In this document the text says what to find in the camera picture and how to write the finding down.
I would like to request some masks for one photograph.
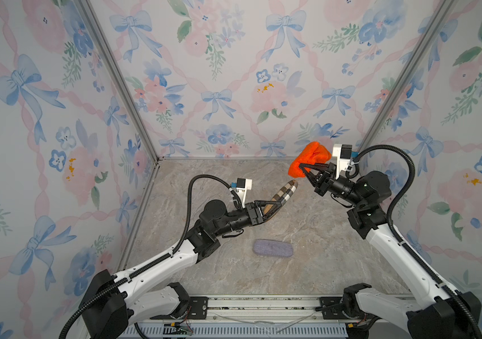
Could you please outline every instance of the plaid fabric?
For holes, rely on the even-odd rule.
[[[294,194],[296,188],[298,187],[298,182],[296,180],[290,180],[286,185],[281,187],[277,194],[273,195],[272,201],[280,201],[281,205],[284,205],[288,199]],[[267,205],[264,208],[264,214],[267,214],[273,205]]]

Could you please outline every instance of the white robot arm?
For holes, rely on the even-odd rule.
[[[393,146],[382,145],[384,146],[392,151],[399,150]],[[354,154],[351,159],[351,145],[336,145],[332,158],[336,159],[339,166],[333,163],[300,164],[299,168],[315,187],[316,193],[323,196],[331,192],[333,199],[340,197],[351,204],[343,206],[352,208],[347,212],[352,228],[390,263],[407,284],[416,302],[394,298],[361,283],[345,288],[341,303],[316,311],[329,309],[352,318],[372,314],[404,329],[413,339],[482,339],[477,326],[480,301],[470,292],[461,294],[452,283],[437,274],[400,235],[391,222],[391,210],[388,210],[388,216],[380,208],[380,202],[391,195],[387,176],[373,171],[356,182],[350,180],[358,172],[360,157],[368,150],[360,155]],[[350,174],[348,172],[353,165],[356,170]],[[345,171],[345,176],[340,175],[341,171]],[[189,212],[180,242],[133,268],[113,276],[103,271],[91,281],[80,309],[72,318],[77,319],[82,315],[93,339],[116,338],[127,326],[155,316],[169,315],[171,318],[183,319],[187,316],[190,297],[179,283],[170,284],[159,291],[149,290],[172,274],[211,255],[220,246],[217,239],[219,235],[235,237],[242,234],[244,227],[269,220],[295,190],[292,186],[277,201],[256,200],[245,204],[246,191],[251,188],[252,181],[238,179],[238,187],[232,184],[233,188],[222,181],[229,187],[237,209],[228,212],[224,202],[212,200],[205,205],[194,226],[187,231],[190,223],[190,192],[195,179],[189,185]],[[411,183],[412,180],[407,180],[404,192]],[[66,324],[60,339],[65,338],[63,335],[68,333],[70,326]]]

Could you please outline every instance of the enclosure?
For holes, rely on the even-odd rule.
[[[394,222],[482,303],[482,0],[0,0],[0,338],[57,337],[96,273],[174,245],[193,176],[252,179],[247,201],[269,200],[311,142],[407,152]],[[378,150],[360,168],[387,175],[386,210],[407,165]],[[411,297],[346,209],[297,180],[272,220],[156,288]],[[213,199],[233,209],[197,181],[192,225]]]

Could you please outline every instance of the red wire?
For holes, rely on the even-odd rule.
[[[186,325],[188,326],[188,329],[190,330],[190,332],[192,332],[192,334],[194,334],[194,331],[190,328],[190,325],[188,324],[188,322],[186,321],[186,319],[188,318],[188,314],[190,313],[190,309],[192,308],[192,306],[190,306],[188,308],[188,311],[186,312],[186,316],[184,317],[184,320],[181,322],[181,323],[186,323]]]

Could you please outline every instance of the black cable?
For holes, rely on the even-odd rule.
[[[212,176],[212,175],[208,175],[208,174],[201,174],[201,175],[197,175],[197,176],[193,177],[192,180],[190,180],[190,184],[188,184],[188,206],[187,206],[186,224],[184,225],[184,231],[183,231],[183,234],[181,236],[181,240],[177,243],[177,246],[173,249],[173,253],[172,254],[166,253],[163,256],[159,257],[158,259],[156,259],[156,260],[150,262],[149,264],[146,264],[145,266],[141,267],[140,269],[130,273],[130,275],[129,275],[130,279],[133,279],[136,276],[142,274],[144,271],[146,271],[149,268],[155,266],[159,262],[162,262],[162,261],[170,258],[173,254],[175,254],[179,250],[179,248],[183,244],[184,238],[186,237],[186,233],[188,232],[188,225],[190,224],[190,210],[192,209],[192,185],[194,185],[194,181],[196,181],[197,179],[200,179],[200,178],[214,179],[214,180],[217,180],[218,182],[220,182],[221,184],[223,184],[224,186],[226,186],[230,190],[230,192],[231,192],[231,194],[234,198],[234,201],[233,201],[234,206],[237,209],[240,209],[242,207],[241,199],[239,198],[237,193],[231,188],[231,186],[228,185],[224,180],[222,180],[218,177]],[[112,284],[108,288],[104,289],[102,292],[98,293],[97,295],[95,295],[94,297],[89,299],[85,304],[83,304],[79,309],[77,309],[77,311],[75,311],[75,313],[68,319],[68,321],[66,322],[66,324],[64,325],[64,327],[60,331],[60,335],[58,336],[58,338],[59,339],[66,339],[66,336],[68,335],[68,331],[73,326],[73,324],[75,323],[77,318],[79,318],[86,310],[91,308],[104,295],[110,293],[112,290],[121,286],[123,283],[126,283],[127,281],[128,281],[128,278],[122,278],[121,280],[115,282],[114,284]]]
[[[139,324],[138,323],[134,323],[134,327],[136,328],[136,332],[138,335],[140,335],[141,339],[149,339],[148,336],[144,335],[143,332],[141,331],[141,329],[139,328]]]
[[[388,211],[386,213],[386,221],[388,224],[388,227],[390,228],[390,231],[394,235],[395,239],[399,243],[401,243],[401,246],[405,248],[405,250],[414,258],[414,260],[427,272],[429,276],[438,284],[442,284],[441,278],[437,275],[437,273],[428,265],[425,263],[425,261],[420,257],[420,255],[413,250],[412,247],[408,245],[408,243],[405,241],[405,239],[397,232],[396,228],[394,227],[394,222],[392,221],[392,212],[394,211],[394,207],[396,204],[399,202],[401,197],[407,192],[409,187],[412,185],[412,182],[414,181],[414,177],[416,175],[416,169],[414,167],[414,162],[410,158],[410,156],[403,151],[402,149],[392,146],[392,145],[374,145],[366,148],[362,152],[360,152],[355,158],[353,158],[353,161],[358,163],[361,159],[362,156],[366,155],[369,152],[372,152],[374,150],[388,150],[395,152],[399,154],[406,162],[407,166],[409,167],[409,177],[407,178],[407,182],[401,188],[400,192],[395,196],[395,198],[392,200],[390,203],[390,206],[388,206]],[[352,176],[348,176],[348,173],[346,173],[347,178],[353,178],[359,173],[359,166],[358,164],[355,164],[355,171]],[[470,323],[471,327],[474,330],[475,333],[475,338],[476,339],[482,339],[482,332],[480,331],[480,328],[478,326],[478,323],[476,322],[475,318],[469,311],[469,309],[465,306],[465,304],[459,299],[457,294],[455,294],[447,285],[443,285],[442,289],[450,296],[450,298],[454,301],[454,303],[461,309],[465,317],[467,318],[468,322]]]
[[[186,196],[187,196],[186,222],[184,223],[183,234],[181,235],[181,239],[177,243],[177,246],[175,246],[175,248],[173,248],[172,254],[175,254],[179,250],[179,248],[181,248],[181,245],[183,244],[183,241],[186,237],[186,233],[188,233],[188,227],[190,226],[190,215],[192,213],[192,186],[194,185],[194,182],[196,180],[201,179],[201,178],[213,179],[213,180],[216,180],[216,181],[220,182],[222,185],[226,186],[230,190],[231,194],[233,195],[233,198],[234,198],[233,205],[237,209],[241,209],[241,207],[242,207],[241,199],[239,198],[237,193],[231,188],[230,185],[228,185],[227,182],[225,182],[221,178],[218,178],[218,177],[215,177],[214,175],[209,175],[209,174],[200,174],[200,175],[197,175],[197,176],[193,177],[192,180],[190,180],[190,183],[188,184],[188,193],[186,194]]]

